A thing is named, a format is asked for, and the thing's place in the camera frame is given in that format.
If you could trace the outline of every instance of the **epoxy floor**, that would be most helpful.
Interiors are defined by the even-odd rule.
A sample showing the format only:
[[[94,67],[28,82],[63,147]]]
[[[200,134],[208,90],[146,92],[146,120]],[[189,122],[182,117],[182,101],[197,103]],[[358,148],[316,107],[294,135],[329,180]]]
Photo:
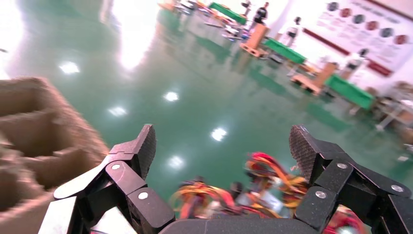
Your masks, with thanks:
[[[110,146],[155,125],[147,182],[163,198],[197,175],[224,188],[247,182],[250,152],[290,168],[293,124],[413,188],[394,135],[349,116],[345,102],[303,93],[285,68],[241,53],[199,16],[153,0],[3,0],[0,20],[3,78],[47,77]]]

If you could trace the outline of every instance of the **red circle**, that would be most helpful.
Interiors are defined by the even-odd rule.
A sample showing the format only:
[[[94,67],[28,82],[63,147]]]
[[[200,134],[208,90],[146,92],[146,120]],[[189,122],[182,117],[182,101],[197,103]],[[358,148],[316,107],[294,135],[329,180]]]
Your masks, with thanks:
[[[377,21],[370,21],[366,24],[366,29],[369,31],[376,30],[378,28],[378,22]]]
[[[396,45],[403,45],[403,44],[406,44],[408,40],[409,40],[409,37],[407,35],[399,35],[394,38],[394,43]]]
[[[350,8],[344,8],[340,11],[340,16],[343,18],[347,18],[351,15],[351,9]]]

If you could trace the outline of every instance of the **metal screw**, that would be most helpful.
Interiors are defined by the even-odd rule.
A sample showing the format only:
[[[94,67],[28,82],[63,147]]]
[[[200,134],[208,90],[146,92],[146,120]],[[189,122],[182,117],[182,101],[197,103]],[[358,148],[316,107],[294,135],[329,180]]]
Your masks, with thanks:
[[[322,191],[317,191],[316,196],[318,196],[321,199],[324,199],[327,197],[327,194],[325,194],[325,192],[322,192]]]
[[[112,166],[112,170],[117,170],[117,169],[119,169],[119,168],[120,168],[120,165],[119,165],[119,164],[115,164],[115,165]]]
[[[392,189],[393,189],[394,191],[396,191],[396,192],[399,192],[399,193],[401,193],[402,191],[404,191],[402,187],[400,187],[400,186],[398,186],[398,185],[395,185],[395,184],[392,185]]]
[[[341,169],[346,169],[347,165],[343,163],[337,163],[337,166],[340,167]]]
[[[138,195],[138,198],[141,199],[141,200],[143,200],[143,199],[145,199],[145,198],[147,198],[147,197],[148,197],[148,193],[147,193],[147,192],[143,192],[143,193],[140,193],[140,194]]]

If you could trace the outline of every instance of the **robotic hand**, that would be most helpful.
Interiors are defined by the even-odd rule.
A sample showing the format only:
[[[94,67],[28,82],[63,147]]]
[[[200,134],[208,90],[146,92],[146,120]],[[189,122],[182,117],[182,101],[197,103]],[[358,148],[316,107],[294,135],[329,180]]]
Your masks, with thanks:
[[[118,207],[140,234],[318,234],[339,204],[373,234],[413,233],[412,192],[406,186],[358,165],[338,145],[313,138],[303,126],[292,127],[289,141],[309,186],[292,218],[260,218],[233,209],[234,215],[175,220],[172,208],[144,181],[156,148],[155,131],[146,125],[137,139],[115,145],[99,166],[56,189],[38,233],[91,233],[107,210]],[[183,186],[204,183],[197,179]],[[228,191],[207,189],[234,199]]]

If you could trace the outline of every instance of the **green table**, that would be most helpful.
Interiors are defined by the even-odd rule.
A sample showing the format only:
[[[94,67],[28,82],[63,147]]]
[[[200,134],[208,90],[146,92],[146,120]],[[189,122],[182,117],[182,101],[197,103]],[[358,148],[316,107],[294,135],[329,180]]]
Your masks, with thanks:
[[[375,97],[366,91],[350,84],[348,81],[342,79],[339,75],[332,75],[324,83],[327,89],[331,89],[337,94],[341,95],[348,101],[356,104],[363,109],[369,109],[374,102]]]
[[[265,43],[265,46],[276,52],[277,54],[291,60],[295,64],[303,64],[306,58],[299,53],[295,52],[294,50],[288,48],[287,46],[283,45],[282,43],[269,38]]]
[[[223,7],[221,4],[218,4],[216,2],[211,3],[211,5],[209,5],[208,7],[209,9],[215,9],[217,11],[219,11],[220,13],[224,14],[225,16],[235,20],[237,23],[241,24],[241,25],[245,25],[246,24],[246,18],[241,16],[238,13],[235,13],[233,11],[231,11],[230,9]]]

